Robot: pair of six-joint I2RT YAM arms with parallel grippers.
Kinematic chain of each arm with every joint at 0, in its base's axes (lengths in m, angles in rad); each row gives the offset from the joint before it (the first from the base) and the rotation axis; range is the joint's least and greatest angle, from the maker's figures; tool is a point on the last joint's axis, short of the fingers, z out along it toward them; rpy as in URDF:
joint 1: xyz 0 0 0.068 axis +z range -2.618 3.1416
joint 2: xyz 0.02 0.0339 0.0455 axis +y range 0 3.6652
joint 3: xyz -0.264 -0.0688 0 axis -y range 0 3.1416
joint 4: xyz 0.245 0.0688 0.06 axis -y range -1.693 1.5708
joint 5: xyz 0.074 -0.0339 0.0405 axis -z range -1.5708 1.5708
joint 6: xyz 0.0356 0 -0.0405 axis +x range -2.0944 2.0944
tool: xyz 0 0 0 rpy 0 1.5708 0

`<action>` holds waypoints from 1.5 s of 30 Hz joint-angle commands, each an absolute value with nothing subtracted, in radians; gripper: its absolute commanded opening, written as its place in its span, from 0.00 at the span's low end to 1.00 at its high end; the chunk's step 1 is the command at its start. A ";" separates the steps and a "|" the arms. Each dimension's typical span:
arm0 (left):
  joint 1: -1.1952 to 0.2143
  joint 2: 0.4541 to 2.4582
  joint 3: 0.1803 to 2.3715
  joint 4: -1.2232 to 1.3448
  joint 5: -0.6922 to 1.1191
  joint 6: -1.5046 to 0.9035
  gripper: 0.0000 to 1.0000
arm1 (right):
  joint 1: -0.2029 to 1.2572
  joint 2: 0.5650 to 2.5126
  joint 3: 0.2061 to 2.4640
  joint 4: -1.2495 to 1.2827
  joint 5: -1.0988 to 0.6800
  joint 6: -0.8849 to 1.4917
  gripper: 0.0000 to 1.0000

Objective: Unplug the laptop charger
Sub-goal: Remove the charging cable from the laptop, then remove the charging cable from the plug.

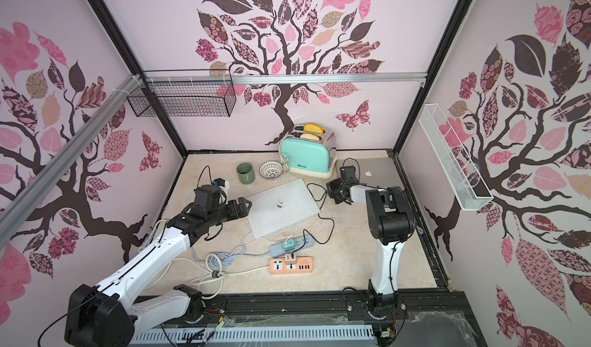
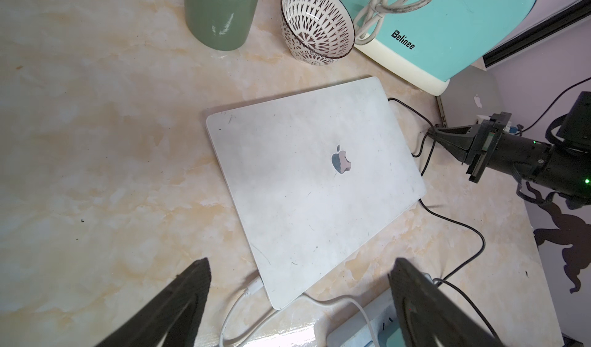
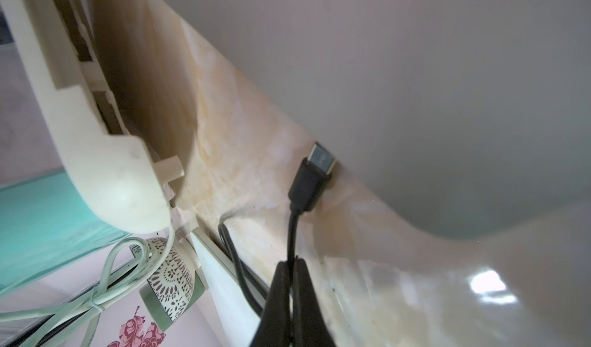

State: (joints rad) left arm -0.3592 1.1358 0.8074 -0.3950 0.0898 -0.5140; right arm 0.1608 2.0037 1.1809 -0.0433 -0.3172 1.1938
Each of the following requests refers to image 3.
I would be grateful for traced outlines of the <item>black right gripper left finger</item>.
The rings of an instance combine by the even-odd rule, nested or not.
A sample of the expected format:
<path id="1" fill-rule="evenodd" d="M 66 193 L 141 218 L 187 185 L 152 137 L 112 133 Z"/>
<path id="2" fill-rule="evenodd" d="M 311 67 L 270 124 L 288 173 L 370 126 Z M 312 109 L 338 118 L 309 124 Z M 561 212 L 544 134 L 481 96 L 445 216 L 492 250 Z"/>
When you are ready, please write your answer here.
<path id="1" fill-rule="evenodd" d="M 291 320 L 289 309 L 290 278 L 287 262 L 279 262 L 251 347 L 290 346 Z"/>

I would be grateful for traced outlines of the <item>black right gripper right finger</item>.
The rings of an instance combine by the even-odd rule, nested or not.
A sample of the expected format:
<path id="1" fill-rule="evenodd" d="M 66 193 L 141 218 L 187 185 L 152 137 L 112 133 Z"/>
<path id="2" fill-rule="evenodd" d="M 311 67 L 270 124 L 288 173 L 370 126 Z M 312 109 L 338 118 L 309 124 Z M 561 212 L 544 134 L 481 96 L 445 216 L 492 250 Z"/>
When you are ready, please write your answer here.
<path id="1" fill-rule="evenodd" d="M 296 258 L 292 274 L 293 346 L 313 347 L 336 344 L 330 335 L 304 259 Z"/>

